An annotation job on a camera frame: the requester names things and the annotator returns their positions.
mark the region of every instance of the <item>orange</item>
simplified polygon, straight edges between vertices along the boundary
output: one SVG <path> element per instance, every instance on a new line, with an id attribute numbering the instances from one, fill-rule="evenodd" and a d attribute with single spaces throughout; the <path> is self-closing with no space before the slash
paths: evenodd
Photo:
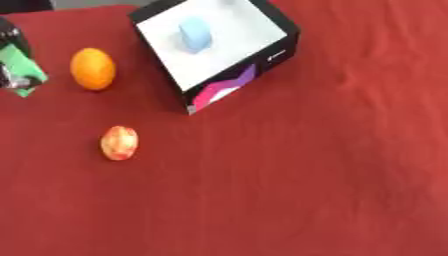
<path id="1" fill-rule="evenodd" d="M 114 80 L 116 67 L 112 58 L 105 52 L 86 48 L 73 56 L 70 71 L 82 87 L 89 90 L 102 90 Z"/>

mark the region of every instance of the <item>red tablecloth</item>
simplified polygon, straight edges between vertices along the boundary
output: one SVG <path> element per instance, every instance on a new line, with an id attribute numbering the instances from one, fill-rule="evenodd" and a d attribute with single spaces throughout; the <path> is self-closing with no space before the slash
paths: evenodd
<path id="1" fill-rule="evenodd" d="M 298 55 L 192 117 L 133 7 L 10 16 L 51 79 L 0 92 L 0 255 L 448 255 L 448 1 L 274 2 Z M 72 80 L 83 47 L 110 90 Z M 130 161 L 98 149 L 117 124 Z"/>

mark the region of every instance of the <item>blue cube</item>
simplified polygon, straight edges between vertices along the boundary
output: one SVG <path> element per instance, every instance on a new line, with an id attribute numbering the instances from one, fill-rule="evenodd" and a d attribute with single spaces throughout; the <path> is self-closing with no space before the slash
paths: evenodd
<path id="1" fill-rule="evenodd" d="M 179 27 L 184 44 L 190 52 L 198 53 L 212 44 L 210 28 L 204 20 L 191 17 Z"/>

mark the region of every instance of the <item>box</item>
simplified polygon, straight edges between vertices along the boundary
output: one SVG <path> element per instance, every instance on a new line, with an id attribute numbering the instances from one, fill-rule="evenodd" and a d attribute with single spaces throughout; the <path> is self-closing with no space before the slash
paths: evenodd
<path id="1" fill-rule="evenodd" d="M 191 17 L 209 25 L 213 40 L 197 54 L 185 49 L 179 31 Z M 130 18 L 181 92 L 189 114 L 291 58 L 300 34 L 266 0 L 158 0 Z"/>

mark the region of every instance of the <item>red apple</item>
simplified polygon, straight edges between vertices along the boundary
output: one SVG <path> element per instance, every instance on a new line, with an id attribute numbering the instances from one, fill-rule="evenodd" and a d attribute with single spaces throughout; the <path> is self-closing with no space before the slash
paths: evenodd
<path id="1" fill-rule="evenodd" d="M 137 133 L 128 127 L 114 126 L 101 139 L 104 155 L 115 161 L 131 158 L 138 146 Z"/>

